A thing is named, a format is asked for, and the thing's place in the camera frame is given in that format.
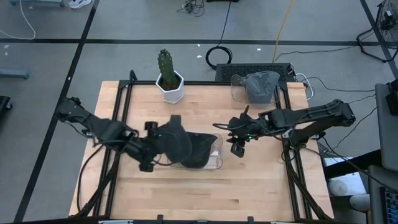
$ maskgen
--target white pot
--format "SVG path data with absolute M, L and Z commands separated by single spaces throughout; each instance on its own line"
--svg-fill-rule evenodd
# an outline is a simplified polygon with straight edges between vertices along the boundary
M 159 85 L 162 74 L 159 75 L 156 81 L 157 87 L 159 87 L 159 89 L 162 92 L 163 100 L 167 103 L 172 103 L 172 104 L 178 103 L 184 97 L 184 78 L 180 74 L 178 74 L 178 72 L 175 70 L 174 74 L 176 74 L 181 79 L 180 86 L 175 90 L 169 90 L 169 91 L 163 90 L 163 88 Z

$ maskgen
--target gray cloth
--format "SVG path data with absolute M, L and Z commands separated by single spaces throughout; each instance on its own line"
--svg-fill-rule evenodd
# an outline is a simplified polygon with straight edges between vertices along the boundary
M 245 87 L 249 103 L 267 104 L 274 96 L 279 74 L 271 71 L 249 74 L 241 81 Z

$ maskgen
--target black plastic piece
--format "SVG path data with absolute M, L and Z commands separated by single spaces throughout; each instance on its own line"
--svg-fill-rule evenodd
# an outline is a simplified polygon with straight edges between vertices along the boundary
M 8 96 L 0 96 L 0 119 L 11 109 L 8 105 L 10 105 L 10 98 Z
M 286 82 L 296 82 L 294 68 L 290 63 L 232 63 L 218 64 L 216 69 L 216 81 L 229 82 L 232 76 L 245 77 L 256 72 L 272 71 L 279 74 L 279 85 L 287 89 Z
M 248 224 L 254 224 L 254 218 L 248 217 Z
M 163 215 L 157 215 L 156 224 L 163 224 Z

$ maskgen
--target wooden tabletop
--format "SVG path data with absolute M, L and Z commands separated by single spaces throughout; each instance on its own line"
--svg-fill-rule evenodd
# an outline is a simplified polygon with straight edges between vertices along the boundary
M 118 82 L 102 83 L 95 115 L 112 117 L 117 87 Z M 288 83 L 288 87 L 292 109 L 307 108 L 302 83 Z M 180 114 L 186 131 L 219 134 L 227 139 L 227 131 L 211 124 L 228 124 L 233 116 L 243 112 L 243 109 L 231 106 L 231 87 L 185 85 L 184 88 L 184 98 L 176 105 L 170 105 L 162 101 L 155 85 L 134 85 L 127 125 L 144 136 L 146 121 L 157 121 L 162 125 L 171 114 Z M 249 115 L 257 118 L 262 111 L 250 109 Z M 318 151 L 315 141 L 308 142 L 307 147 Z M 280 158 L 282 143 L 268 137 L 251 141 L 246 144 L 243 158 L 230 153 L 230 148 L 231 145 L 224 142 L 223 165 L 210 171 L 155 166 L 151 173 L 140 172 L 138 162 L 123 155 L 111 218 L 153 220 L 157 215 L 163 215 L 165 220 L 245 221 L 248 216 L 253 216 L 255 221 L 294 221 L 285 163 Z M 94 150 L 89 141 L 83 161 Z M 84 171 L 82 205 L 98 185 L 103 154 L 104 151 L 95 156 Z M 319 155 L 306 150 L 301 150 L 301 155 L 308 191 L 325 213 L 333 217 Z M 301 217 L 305 217 L 302 196 L 298 189 L 296 191 Z M 70 214 L 76 212 L 75 193 Z

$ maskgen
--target wire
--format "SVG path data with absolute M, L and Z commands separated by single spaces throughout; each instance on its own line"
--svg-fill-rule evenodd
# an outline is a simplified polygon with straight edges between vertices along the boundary
M 129 140 L 109 140 L 109 141 L 98 141 L 94 143 L 94 147 L 100 144 L 109 144 L 109 143 L 127 143 Z
M 366 115 L 364 118 L 362 118 L 361 120 L 358 121 L 358 124 L 355 125 L 355 127 L 346 135 L 344 136 L 344 138 L 342 140 L 340 140 L 340 142 L 338 142 L 337 146 L 335 146 L 332 150 L 335 150 L 340 144 L 341 142 L 343 142 L 353 131 L 355 131 L 356 127 L 359 126 L 359 124 L 361 124 L 362 121 L 364 121 L 368 116 L 370 116 L 377 107 L 375 107 L 368 115 Z
M 227 21 L 228 21 L 228 16 L 229 16 L 229 10 L 231 9 L 231 3 L 232 3 L 232 0 L 229 1 L 228 11 L 227 11 L 226 17 L 225 17 L 225 23 L 224 23 L 224 28 L 223 28 L 223 34 L 221 35 L 220 41 L 218 42 L 218 44 L 217 44 L 216 47 L 212 47 L 212 48 L 211 48 L 209 51 L 207 51 L 207 53 L 206 53 L 206 57 L 205 57 L 206 63 L 207 63 L 213 70 L 216 70 L 216 69 L 217 69 L 217 66 L 216 66 L 216 65 L 213 65 L 212 63 L 210 63 L 210 61 L 209 61 L 209 56 L 210 56 L 210 54 L 212 53 L 212 51 L 214 51 L 214 50 L 216 50 L 216 49 L 223 50 L 224 52 L 226 52 L 226 53 L 228 54 L 228 61 L 227 61 L 227 64 L 229 64 L 229 63 L 232 62 L 232 58 L 233 58 L 232 51 L 231 51 L 229 48 L 227 48 L 227 47 L 222 47 L 222 46 L 220 46 L 220 44 L 221 44 L 222 41 L 223 41 L 223 37 L 224 37 L 224 33 L 225 33 L 225 27 L 226 27 L 226 23 L 227 23 Z
M 352 103 L 355 103 L 355 102 L 359 102 L 359 101 L 361 101 L 361 100 L 365 100 L 366 98 L 370 98 L 370 97 L 374 97 L 374 96 L 376 96 L 376 94 L 373 94 L 373 95 L 371 95 L 371 96 L 365 96 L 365 97 L 362 98 L 362 99 L 351 101 L 351 102 L 349 102 L 348 104 L 352 104 Z
M 373 33 L 374 33 L 374 32 L 372 32 L 371 34 L 367 35 L 367 36 L 364 37 L 362 40 L 364 40 L 364 39 L 370 37 Z M 337 51 L 340 51 L 340 50 L 351 49 L 351 48 L 353 48 L 353 47 L 358 47 L 358 45 L 351 46 L 351 47 L 343 47 L 343 48 L 340 48 L 340 49 L 333 49 L 333 50 L 311 50 L 311 51 L 308 51 L 308 52 L 301 52 L 301 51 L 295 50 L 295 51 L 293 51 L 293 52 L 280 53 L 280 54 L 278 55 L 278 57 L 275 59 L 275 62 L 276 62 L 276 61 L 278 60 L 278 58 L 279 58 L 280 56 L 282 56 L 282 55 L 290 55 L 290 54 L 295 54 L 295 53 L 298 53 L 298 54 L 310 54 L 310 53 L 319 53 L 319 52 L 337 52 Z
M 11 38 L 14 38 L 14 39 L 18 39 L 18 40 L 33 40 L 33 39 L 36 38 L 36 30 L 32 27 L 32 25 L 31 25 L 31 24 L 29 23 L 29 21 L 26 19 L 24 10 L 22 9 L 22 0 L 19 0 L 19 8 L 21 9 L 22 16 L 24 17 L 24 19 L 25 19 L 27 25 L 28 25 L 28 26 L 30 27 L 30 29 L 32 29 L 32 31 L 33 31 L 33 37 L 32 37 L 32 38 L 14 37 L 13 35 L 9 35 L 9 34 L 7 34 L 6 32 L 4 32 L 4 31 L 1 30 L 1 29 L 0 29 L 0 32 L 3 33 L 4 35 L 8 36 L 8 37 L 11 37 Z
M 310 152 L 312 152 L 312 153 L 315 153 L 315 154 L 318 155 L 318 156 L 321 156 L 321 154 L 320 154 L 319 152 L 315 151 L 315 150 L 309 149 L 309 148 L 307 148 L 307 147 L 303 147 L 303 149 L 306 149 L 306 150 L 308 150 L 308 151 L 310 151 Z
M 326 143 L 326 145 L 331 149 L 332 147 L 330 146 L 330 144 L 328 143 L 328 140 L 326 140 L 326 138 L 325 137 L 322 137 L 323 138 L 323 140 L 325 140 L 325 143 Z
M 88 162 L 94 158 L 95 155 L 97 155 L 100 150 L 103 148 L 103 146 L 100 146 L 94 153 L 92 153 L 92 155 L 87 158 L 86 162 L 83 164 L 83 166 L 81 167 L 80 173 L 79 173 L 79 179 L 77 182 L 77 210 L 80 212 L 81 208 L 80 208 L 80 189 L 81 189 L 81 177 L 83 176 L 83 171 L 86 168 Z
M 201 17 L 206 12 L 205 2 L 204 2 L 204 0 L 201 0 L 201 3 L 198 4 L 197 0 L 189 0 L 186 2 L 185 5 L 182 6 L 181 9 L 177 10 L 177 12 L 186 13 L 186 14 L 194 14 L 193 16 L 195 16 L 195 17 Z
M 81 136 L 83 136 L 83 137 L 85 137 L 85 138 L 91 138 L 91 137 L 89 137 L 89 136 L 87 136 L 87 135 L 81 133 L 79 130 L 77 130 L 77 128 L 76 128 L 73 124 L 71 124 L 71 123 L 69 123 L 69 122 L 65 122 L 65 124 L 69 124 L 71 127 L 73 127 L 73 129 L 74 129 L 79 135 L 81 135 Z
M 355 168 L 356 170 L 358 170 L 359 172 L 362 172 L 363 174 L 365 174 L 365 175 L 367 175 L 368 177 L 370 177 L 372 180 L 376 181 L 376 182 L 377 182 L 378 184 L 380 184 L 381 186 L 383 186 L 383 187 L 385 187 L 385 188 L 388 188 L 388 189 L 391 189 L 391 190 L 393 190 L 393 191 L 395 191 L 395 192 L 398 192 L 398 190 L 393 189 L 392 187 L 389 187 L 388 185 L 386 185 L 385 183 L 381 182 L 380 180 L 377 180 L 375 177 L 373 177 L 372 175 L 370 175 L 370 174 L 369 174 L 368 172 L 366 172 L 365 170 L 362 170 L 361 168 L 359 168 L 357 165 L 355 165 L 353 162 L 351 162 L 347 157 L 342 156 L 342 155 L 338 154 L 337 152 L 335 152 L 334 149 L 330 148 L 330 151 L 331 151 L 332 153 L 334 153 L 336 156 L 342 158 L 345 162 L 347 162 L 349 165 L 351 165 L 352 167 L 354 167 L 354 168 Z
M 272 57 L 272 63 L 274 63 L 274 62 L 276 61 L 275 56 L 276 56 L 276 53 L 277 53 L 277 51 L 278 51 L 278 44 L 279 44 L 280 35 L 281 35 L 281 33 L 282 33 L 282 30 L 284 29 L 287 16 L 289 15 L 290 10 L 292 9 L 293 3 L 294 3 L 294 0 L 290 0 L 289 8 L 288 8 L 287 11 L 286 11 L 286 15 L 285 15 L 285 17 L 284 17 L 284 20 L 283 20 L 283 22 L 282 22 L 282 25 L 280 26 L 280 29 L 279 29 L 279 32 L 278 32 L 278 37 L 276 38 L 275 49 L 274 49 L 274 56 Z
M 242 125 L 240 125 L 240 126 L 238 126 L 238 127 L 228 128 L 228 124 L 220 124 L 220 123 L 214 123 L 214 124 L 213 124 L 214 127 L 220 128 L 220 129 L 226 130 L 226 131 L 236 130 L 236 129 L 239 129 L 239 128 L 243 128 L 243 127 L 245 127 L 245 126 L 247 126 L 247 125 L 248 125 L 247 123 L 244 123 L 244 124 L 242 124 Z
M 310 84 L 309 80 L 308 80 L 307 77 L 306 77 L 304 74 L 302 74 L 302 73 L 297 73 L 296 75 L 301 75 L 301 76 L 303 76 L 304 79 L 305 79 L 305 81 L 307 81 L 308 87 L 310 87 L 310 90 L 311 90 L 311 96 L 310 96 L 309 98 L 307 98 L 307 101 L 308 101 L 308 100 L 311 100 L 312 97 L 313 97 L 313 89 L 312 89 L 312 87 L 311 87 L 311 84 Z
M 320 78 L 308 77 L 307 80 L 309 80 L 311 78 L 319 80 L 322 83 L 323 87 L 325 87 L 327 90 L 331 90 L 331 91 L 343 91 L 343 92 L 372 92 L 372 91 L 374 91 L 374 90 L 339 90 L 339 89 L 334 89 L 334 88 L 328 88 Z

